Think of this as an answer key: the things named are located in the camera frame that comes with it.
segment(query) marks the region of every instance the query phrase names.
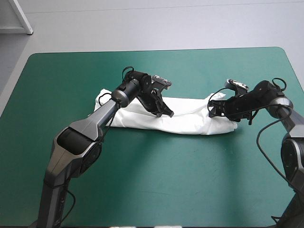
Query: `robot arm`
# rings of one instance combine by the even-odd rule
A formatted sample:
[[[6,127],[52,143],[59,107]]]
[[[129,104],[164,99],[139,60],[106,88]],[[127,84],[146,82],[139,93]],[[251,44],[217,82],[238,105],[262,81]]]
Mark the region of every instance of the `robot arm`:
[[[304,225],[304,117],[293,109],[292,102],[273,81],[262,81],[248,91],[243,83],[227,80],[225,88],[235,91],[235,96],[228,100],[210,100],[213,108],[209,117],[225,116],[239,122],[248,119],[251,124],[259,109],[265,108],[269,114],[281,121],[287,134],[282,140],[281,159],[285,178],[296,192],[276,227],[293,228]]]
[[[31,227],[60,227],[69,181],[79,177],[98,159],[107,131],[105,126],[119,108],[126,107],[137,97],[148,112],[173,116],[161,95],[170,85],[171,82],[159,76],[151,77],[132,68],[107,103],[86,119],[71,123],[54,138],[38,219]]]

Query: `silver arm casing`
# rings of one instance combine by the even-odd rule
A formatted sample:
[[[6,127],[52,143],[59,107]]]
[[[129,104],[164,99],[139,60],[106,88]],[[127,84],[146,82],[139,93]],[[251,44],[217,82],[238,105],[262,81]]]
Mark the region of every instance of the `silver arm casing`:
[[[103,136],[105,125],[118,109],[119,104],[110,99],[86,119],[71,123],[70,127],[91,140],[96,141]]]

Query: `white cloth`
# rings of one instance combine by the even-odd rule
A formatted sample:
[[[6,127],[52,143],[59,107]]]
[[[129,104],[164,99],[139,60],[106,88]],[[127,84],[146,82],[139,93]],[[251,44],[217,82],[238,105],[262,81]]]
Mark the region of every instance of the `white cloth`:
[[[95,100],[95,110],[100,107],[98,99],[104,93],[111,92],[106,89],[100,91]],[[163,101],[174,112],[172,118],[166,115],[156,117],[134,99],[126,108],[117,111],[111,126],[153,129],[177,134],[210,135],[234,131],[238,127],[236,122],[226,117],[208,117],[207,103],[211,95],[205,99],[163,97]],[[218,93],[212,99],[218,100],[223,97],[224,94]],[[110,98],[110,95],[104,95],[100,98],[100,103],[103,105]]]

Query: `gray floor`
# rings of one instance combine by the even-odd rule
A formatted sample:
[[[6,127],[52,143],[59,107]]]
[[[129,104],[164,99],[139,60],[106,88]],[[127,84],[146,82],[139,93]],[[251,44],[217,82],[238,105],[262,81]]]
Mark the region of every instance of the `gray floor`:
[[[19,0],[34,34],[0,35],[0,114],[38,52],[278,46],[304,86],[304,1]]]

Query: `green table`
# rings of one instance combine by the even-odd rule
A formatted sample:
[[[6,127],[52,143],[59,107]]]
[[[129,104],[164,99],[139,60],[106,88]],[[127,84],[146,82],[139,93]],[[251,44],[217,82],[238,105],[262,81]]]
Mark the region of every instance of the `green table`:
[[[53,137],[90,114],[100,89],[115,89],[128,65],[172,81],[163,93],[172,97],[205,98],[227,78],[252,89],[281,77],[304,114],[303,91],[278,47],[34,54],[0,118],[0,225],[37,218]],[[263,110],[252,126],[244,120],[235,132],[213,136],[112,128],[99,160],[72,179],[76,206],[63,225],[271,225],[293,196],[256,146],[271,121]],[[261,139],[281,169],[284,134],[278,124]]]

